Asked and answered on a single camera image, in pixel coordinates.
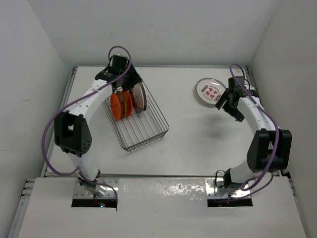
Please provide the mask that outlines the white plate red characters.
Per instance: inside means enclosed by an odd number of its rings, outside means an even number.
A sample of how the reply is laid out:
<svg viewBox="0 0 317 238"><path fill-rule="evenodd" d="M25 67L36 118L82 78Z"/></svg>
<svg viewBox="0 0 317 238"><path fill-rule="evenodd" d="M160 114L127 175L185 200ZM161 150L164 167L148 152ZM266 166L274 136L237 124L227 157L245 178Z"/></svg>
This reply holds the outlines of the white plate red characters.
<svg viewBox="0 0 317 238"><path fill-rule="evenodd" d="M196 83L195 90L202 101L215 106L226 90L226 86L217 79L206 77Z"/></svg>

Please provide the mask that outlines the white plate green rim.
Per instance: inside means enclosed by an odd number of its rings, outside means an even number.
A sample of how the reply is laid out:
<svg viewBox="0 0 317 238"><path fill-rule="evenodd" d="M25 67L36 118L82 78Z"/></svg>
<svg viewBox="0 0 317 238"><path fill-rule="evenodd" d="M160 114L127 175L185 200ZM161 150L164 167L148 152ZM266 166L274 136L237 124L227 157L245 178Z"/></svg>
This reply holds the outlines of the white plate green rim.
<svg viewBox="0 0 317 238"><path fill-rule="evenodd" d="M147 96L143 83L137 83L130 90L133 106L137 113L141 113L147 109Z"/></svg>

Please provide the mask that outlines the yellow patterned plate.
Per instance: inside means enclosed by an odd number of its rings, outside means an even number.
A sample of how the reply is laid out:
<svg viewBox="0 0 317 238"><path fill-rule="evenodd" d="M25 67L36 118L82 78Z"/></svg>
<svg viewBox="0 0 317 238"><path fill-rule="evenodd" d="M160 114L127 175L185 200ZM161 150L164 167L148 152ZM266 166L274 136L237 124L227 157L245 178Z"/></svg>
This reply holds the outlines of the yellow patterned plate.
<svg viewBox="0 0 317 238"><path fill-rule="evenodd" d="M118 95L118 97L120 99L120 103L121 103L121 107L122 107L121 119L123 119L124 117L126 117L127 105L126 105L123 93L120 91L117 91L116 94Z"/></svg>

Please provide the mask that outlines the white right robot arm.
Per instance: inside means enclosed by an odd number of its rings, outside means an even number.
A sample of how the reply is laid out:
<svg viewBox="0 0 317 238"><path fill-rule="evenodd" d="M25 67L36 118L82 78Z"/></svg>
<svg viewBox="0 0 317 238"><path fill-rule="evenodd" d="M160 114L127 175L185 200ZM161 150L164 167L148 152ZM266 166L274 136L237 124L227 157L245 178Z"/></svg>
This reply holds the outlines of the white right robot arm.
<svg viewBox="0 0 317 238"><path fill-rule="evenodd" d="M245 120L253 133L246 160L224 173L222 187L228 190L246 191L250 180L255 179L257 185L266 173L285 170L292 143L292 133L277 125L264 110L257 92L243 83L241 76L229 78L228 87L215 105L236 121Z"/></svg>

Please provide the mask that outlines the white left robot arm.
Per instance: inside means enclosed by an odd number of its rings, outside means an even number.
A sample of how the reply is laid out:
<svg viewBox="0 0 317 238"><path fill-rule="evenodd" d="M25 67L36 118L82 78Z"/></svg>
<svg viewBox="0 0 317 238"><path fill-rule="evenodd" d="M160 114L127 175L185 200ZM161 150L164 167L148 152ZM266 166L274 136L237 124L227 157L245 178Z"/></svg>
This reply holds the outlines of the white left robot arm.
<svg viewBox="0 0 317 238"><path fill-rule="evenodd" d="M66 153L82 178L94 181L99 174L88 156L92 145L89 121L100 105L121 87L125 91L140 83L141 77L127 57L113 55L93 80L82 100L60 112L54 119L54 141Z"/></svg>

